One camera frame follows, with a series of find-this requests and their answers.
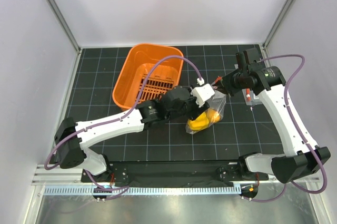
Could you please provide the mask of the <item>yellow toy pepper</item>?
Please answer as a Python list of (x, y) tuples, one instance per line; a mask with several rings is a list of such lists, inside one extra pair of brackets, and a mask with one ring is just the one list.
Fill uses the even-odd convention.
[(206, 112), (203, 112), (195, 120), (187, 121), (187, 129), (190, 131), (201, 131), (201, 130), (208, 128), (209, 125), (210, 125), (210, 121), (206, 115)]

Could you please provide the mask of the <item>clear zip bag orange zipper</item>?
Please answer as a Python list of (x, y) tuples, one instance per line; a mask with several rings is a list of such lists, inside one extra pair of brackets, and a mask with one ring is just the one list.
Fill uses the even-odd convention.
[(192, 88), (191, 95), (196, 98), (197, 112), (203, 112), (194, 120), (188, 119), (185, 127), (187, 133), (195, 134), (223, 119), (226, 94), (220, 92), (220, 83), (221, 77), (218, 76), (212, 84)]

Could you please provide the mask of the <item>orange toy fruit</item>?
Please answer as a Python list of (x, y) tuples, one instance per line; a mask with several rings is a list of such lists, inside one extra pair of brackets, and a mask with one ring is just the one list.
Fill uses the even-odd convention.
[(209, 108), (206, 111), (206, 116), (207, 116), (210, 124), (217, 123), (217, 122), (221, 121), (221, 119), (222, 119), (221, 114), (217, 110), (214, 110), (214, 109), (211, 109), (211, 108)]

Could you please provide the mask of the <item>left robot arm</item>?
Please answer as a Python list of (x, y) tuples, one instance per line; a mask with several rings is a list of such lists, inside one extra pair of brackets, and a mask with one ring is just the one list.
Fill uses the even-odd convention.
[(119, 114), (82, 122), (65, 118), (54, 138), (58, 165), (62, 169), (79, 167), (105, 182), (112, 174), (109, 161), (92, 151), (91, 146), (120, 135), (139, 133), (179, 117), (195, 120), (209, 108), (208, 100), (214, 94), (209, 84), (195, 88), (176, 86)]

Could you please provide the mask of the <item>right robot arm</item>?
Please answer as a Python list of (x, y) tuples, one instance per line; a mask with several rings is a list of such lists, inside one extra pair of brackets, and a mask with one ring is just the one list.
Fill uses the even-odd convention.
[(289, 95), (292, 78), (286, 80), (276, 66), (266, 67), (257, 49), (236, 54), (237, 69), (214, 84), (230, 96), (250, 89), (268, 111), (280, 136), (283, 154), (250, 153), (239, 158), (237, 173), (244, 180), (257, 172), (275, 176), (281, 183), (293, 183), (318, 171), (326, 177), (323, 165), (331, 157), (327, 147), (312, 138)]

